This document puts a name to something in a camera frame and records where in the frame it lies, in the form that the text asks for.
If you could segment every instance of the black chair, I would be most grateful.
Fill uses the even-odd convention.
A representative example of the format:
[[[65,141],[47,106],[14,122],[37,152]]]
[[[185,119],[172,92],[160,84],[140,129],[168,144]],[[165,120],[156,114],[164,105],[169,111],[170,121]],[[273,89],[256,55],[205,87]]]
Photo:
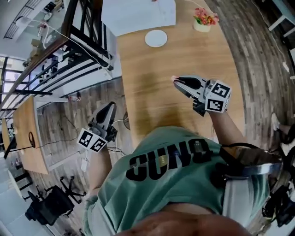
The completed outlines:
[[[28,194],[33,201],[25,213],[28,220],[38,220],[42,225],[53,225],[61,215],[69,216],[72,213],[74,204],[71,202],[69,196],[78,204],[82,202],[81,200],[77,200],[74,196],[85,196],[86,193],[78,194],[71,190],[74,177],[71,177],[69,187],[66,187],[62,181],[63,179],[64,178],[61,177],[60,182],[64,186],[65,192],[55,185],[51,188],[45,189],[46,192],[51,192],[46,198],[40,197],[42,198],[41,201],[38,197],[28,191]]]

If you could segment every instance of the white paper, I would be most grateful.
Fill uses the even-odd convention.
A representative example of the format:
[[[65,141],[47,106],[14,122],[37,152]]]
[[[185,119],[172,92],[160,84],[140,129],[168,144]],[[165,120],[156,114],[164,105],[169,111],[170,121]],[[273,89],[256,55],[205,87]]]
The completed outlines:
[[[107,0],[102,22],[115,35],[176,24],[174,0]]]

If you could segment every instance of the black cable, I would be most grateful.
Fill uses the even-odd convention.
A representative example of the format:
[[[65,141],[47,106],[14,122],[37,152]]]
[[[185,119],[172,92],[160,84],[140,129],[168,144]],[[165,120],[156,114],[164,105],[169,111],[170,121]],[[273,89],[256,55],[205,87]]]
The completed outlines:
[[[107,149],[111,152],[121,152],[123,155],[127,156],[126,153],[124,153],[120,148],[118,147],[107,147]]]
[[[63,115],[62,117],[65,117],[65,118],[68,120],[68,122],[70,122],[70,124],[74,127],[77,136],[76,136],[75,138],[71,139],[71,140],[58,140],[58,141],[55,141],[55,142],[49,142],[49,143],[46,143],[46,144],[44,144],[44,145],[42,145],[42,146],[40,146],[40,147],[36,147],[36,149],[37,149],[37,148],[41,148],[41,147],[43,147],[43,146],[46,146],[46,145],[48,145],[48,144],[53,144],[53,143],[57,143],[57,142],[70,142],[70,141],[73,141],[73,140],[75,140],[75,139],[78,138],[78,136],[79,136],[79,134],[78,134],[78,130],[77,130],[77,128],[74,126],[74,124],[73,124],[73,123],[67,118],[66,115]],[[59,121],[58,121],[58,125],[59,125],[59,127],[60,127],[61,130],[63,130],[63,129],[62,129],[62,127],[60,126],[60,123],[59,123],[59,122],[60,122],[60,120],[62,119],[62,117],[61,117],[61,118],[59,119]]]

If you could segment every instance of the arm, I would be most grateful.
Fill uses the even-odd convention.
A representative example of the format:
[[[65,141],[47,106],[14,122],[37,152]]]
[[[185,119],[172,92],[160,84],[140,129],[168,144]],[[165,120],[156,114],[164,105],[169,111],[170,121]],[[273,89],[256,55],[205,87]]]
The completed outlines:
[[[237,142],[247,142],[226,112],[209,112],[209,114],[220,144],[230,145]]]
[[[104,146],[99,153],[92,153],[89,169],[90,196],[98,193],[111,169],[112,163],[107,146]]]

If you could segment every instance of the cable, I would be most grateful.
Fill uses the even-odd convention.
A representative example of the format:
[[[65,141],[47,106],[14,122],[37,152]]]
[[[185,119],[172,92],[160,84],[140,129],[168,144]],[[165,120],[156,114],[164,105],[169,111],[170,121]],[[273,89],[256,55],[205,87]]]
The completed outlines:
[[[117,137],[115,138],[115,144],[116,144],[116,145],[115,145],[115,146],[116,146],[115,148],[118,148]]]
[[[122,120],[116,120],[114,123],[116,123],[116,122],[118,122],[118,121],[125,121],[125,120],[127,120],[129,117],[127,117],[126,119],[122,119]]]
[[[118,147],[108,147],[107,149],[112,152],[121,152],[123,155],[127,156],[127,154]]]
[[[53,143],[57,143],[57,142],[70,142],[70,141],[73,141],[73,140],[75,140],[75,139],[78,138],[78,136],[79,136],[79,134],[78,134],[78,130],[77,130],[77,128],[74,126],[74,124],[73,124],[73,123],[67,118],[66,115],[64,115],[64,116],[62,116],[62,117],[65,117],[65,118],[70,122],[70,124],[74,127],[77,136],[76,136],[75,138],[71,139],[71,140],[58,140],[58,141],[55,141],[55,142],[49,142],[49,143],[46,143],[46,144],[44,144],[44,145],[42,145],[42,146],[40,146],[40,147],[36,147],[36,149],[37,149],[37,148],[41,148],[41,147],[43,147],[43,146],[46,146],[46,145],[48,145],[48,144],[53,144]]]
[[[107,69],[110,68],[111,63],[109,63],[107,67],[102,66],[102,65],[98,62],[98,60],[97,60],[95,57],[93,57],[92,55],[90,55],[90,53],[87,52],[86,49],[83,48],[79,43],[77,43],[76,41],[72,40],[71,38],[69,38],[69,37],[63,35],[63,34],[60,33],[58,30],[56,30],[55,28],[51,27],[51,26],[48,25],[47,23],[45,23],[45,22],[41,22],[41,21],[38,21],[38,20],[33,20],[33,19],[29,19],[29,20],[30,20],[30,21],[35,21],[35,22],[38,22],[38,23],[41,23],[41,24],[47,26],[47,33],[46,33],[45,38],[44,38],[44,41],[43,41],[43,46],[44,46],[44,48],[46,48],[46,47],[45,47],[45,40],[47,39],[47,36],[48,36],[48,33],[49,33],[49,28],[51,28],[52,30],[58,32],[60,35],[62,35],[63,37],[67,38],[68,40],[71,40],[72,42],[74,42],[75,44],[77,44],[80,48],[82,48],[82,49],[83,49],[83,50],[84,50],[84,51],[85,51],[90,57],[92,57],[92,58],[97,62],[97,64],[99,64],[99,65],[102,67],[102,69],[107,70]],[[108,59],[111,60],[111,59],[110,59],[110,53],[109,53],[109,51],[107,51],[107,55],[108,55]]]

